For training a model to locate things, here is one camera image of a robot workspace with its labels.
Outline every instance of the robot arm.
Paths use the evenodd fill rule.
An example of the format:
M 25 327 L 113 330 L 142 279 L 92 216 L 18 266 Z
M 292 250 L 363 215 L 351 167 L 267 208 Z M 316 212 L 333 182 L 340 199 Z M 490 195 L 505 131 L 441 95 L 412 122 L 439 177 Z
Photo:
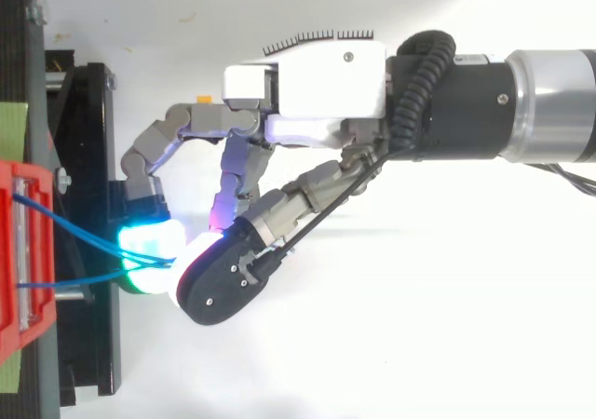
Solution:
M 417 34 L 388 60 L 368 32 L 337 40 L 333 33 L 299 35 L 268 48 L 263 59 L 226 69 L 227 106 L 216 107 L 246 119 L 214 128 L 207 112 L 170 110 L 179 121 L 167 132 L 176 133 L 154 125 L 166 138 L 159 137 L 159 154 L 135 142 L 123 168 L 141 155 L 143 162 L 133 164 L 151 179 L 189 123 L 195 136 L 228 137 L 222 191 L 210 217 L 223 238 L 200 257 L 188 249 L 179 258 L 181 308 L 200 324 L 233 316 L 281 264 L 288 247 L 276 248 L 278 241 L 300 219 L 318 213 L 319 222 L 347 196 L 361 194 L 388 159 L 596 160 L 596 53 L 516 51 L 506 61 L 454 53 L 453 39 L 440 32 Z M 342 160 L 259 198 L 257 182 L 273 145 L 341 148 Z M 132 197 L 135 174 L 127 175 Z

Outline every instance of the blue light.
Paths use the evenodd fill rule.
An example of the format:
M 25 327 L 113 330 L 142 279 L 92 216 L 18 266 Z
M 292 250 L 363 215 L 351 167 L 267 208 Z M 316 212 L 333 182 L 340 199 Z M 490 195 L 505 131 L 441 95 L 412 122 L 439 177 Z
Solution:
M 149 223 L 123 227 L 118 233 L 120 247 L 160 258 L 177 257 L 186 245 L 184 227 L 179 221 L 170 219 L 161 223 Z M 138 266 L 123 260 L 125 269 Z M 127 275 L 130 283 L 144 293 L 165 293 L 171 285 L 171 269 L 146 268 Z

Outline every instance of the screw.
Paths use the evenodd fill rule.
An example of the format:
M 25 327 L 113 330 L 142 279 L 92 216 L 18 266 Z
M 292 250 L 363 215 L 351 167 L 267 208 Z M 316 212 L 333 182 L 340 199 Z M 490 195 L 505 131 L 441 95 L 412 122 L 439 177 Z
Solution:
M 27 19 L 36 25 L 47 25 L 49 22 L 49 6 L 46 0 L 31 0 L 26 12 Z
M 496 101 L 499 103 L 499 105 L 506 105 L 509 102 L 509 96 L 507 96 L 505 93 L 501 93 L 496 97 Z
M 73 184 L 73 178 L 66 173 L 65 168 L 58 168 L 55 173 L 56 187 L 60 194 L 66 194 L 68 187 Z
M 117 88 L 118 88 L 118 81 L 115 77 L 115 74 L 113 74 L 113 73 L 107 74 L 105 77 L 105 89 L 114 91 Z

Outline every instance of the white wall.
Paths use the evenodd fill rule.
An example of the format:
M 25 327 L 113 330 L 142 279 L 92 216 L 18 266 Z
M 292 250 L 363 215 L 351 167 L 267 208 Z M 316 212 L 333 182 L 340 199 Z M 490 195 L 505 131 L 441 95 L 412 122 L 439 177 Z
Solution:
M 460 52 L 596 47 L 593 0 L 49 1 L 47 45 L 118 75 L 119 155 L 173 103 L 217 95 L 226 64 L 301 30 L 374 28 L 390 50 L 430 27 Z M 161 171 L 195 234 L 221 151 L 193 142 Z M 276 152 L 265 186 L 329 156 Z M 593 201 L 533 169 L 387 165 L 220 326 L 123 294 L 124 384 L 81 391 L 64 417 L 594 417 L 595 223 Z

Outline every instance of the black cylindrical motor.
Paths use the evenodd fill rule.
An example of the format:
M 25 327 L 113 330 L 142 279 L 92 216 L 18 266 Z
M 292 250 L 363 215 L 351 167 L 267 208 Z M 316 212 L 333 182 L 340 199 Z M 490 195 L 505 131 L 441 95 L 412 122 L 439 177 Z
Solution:
M 389 58 L 389 114 L 423 58 Z M 591 50 L 516 51 L 505 61 L 455 56 L 418 120 L 413 151 L 400 159 L 596 161 L 595 73 Z

